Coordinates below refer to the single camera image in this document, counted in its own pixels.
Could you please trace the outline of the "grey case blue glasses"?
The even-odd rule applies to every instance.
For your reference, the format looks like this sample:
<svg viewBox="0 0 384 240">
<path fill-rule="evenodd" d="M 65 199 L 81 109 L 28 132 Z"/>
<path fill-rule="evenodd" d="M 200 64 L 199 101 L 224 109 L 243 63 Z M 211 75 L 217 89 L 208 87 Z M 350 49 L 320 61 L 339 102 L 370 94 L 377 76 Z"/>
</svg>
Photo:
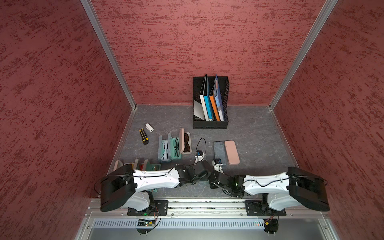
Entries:
<svg viewBox="0 0 384 240">
<path fill-rule="evenodd" d="M 224 142 L 214 142 L 215 159 L 219 159 L 223 166 L 227 165 L 228 157 Z"/>
</svg>

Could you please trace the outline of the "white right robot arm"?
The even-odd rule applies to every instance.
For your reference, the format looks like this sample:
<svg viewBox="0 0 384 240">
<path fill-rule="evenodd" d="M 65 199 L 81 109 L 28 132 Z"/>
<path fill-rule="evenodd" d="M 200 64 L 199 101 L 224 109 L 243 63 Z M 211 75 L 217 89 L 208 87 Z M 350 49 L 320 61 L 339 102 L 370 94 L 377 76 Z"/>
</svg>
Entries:
<svg viewBox="0 0 384 240">
<path fill-rule="evenodd" d="M 267 200 L 262 206 L 274 211 L 300 205 L 313 211 L 330 211 L 326 180 L 296 167 L 289 167 L 284 173 L 270 176 L 230 177 L 214 171 L 209 181 L 211 188 L 220 188 L 233 198 L 240 199 L 245 194 L 262 194 Z"/>
</svg>

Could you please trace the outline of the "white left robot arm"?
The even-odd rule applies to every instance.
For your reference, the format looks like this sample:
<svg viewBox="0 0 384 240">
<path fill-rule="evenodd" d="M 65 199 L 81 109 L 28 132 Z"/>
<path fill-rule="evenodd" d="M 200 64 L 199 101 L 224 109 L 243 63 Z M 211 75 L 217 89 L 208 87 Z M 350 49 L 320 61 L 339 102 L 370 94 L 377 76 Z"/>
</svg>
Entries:
<svg viewBox="0 0 384 240">
<path fill-rule="evenodd" d="M 161 171 L 134 170 L 131 165 L 123 165 L 100 179 L 100 210 L 110 212 L 126 207 L 146 211 L 154 205 L 150 190 L 193 185 L 207 180 L 213 170 L 207 161 Z"/>
</svg>

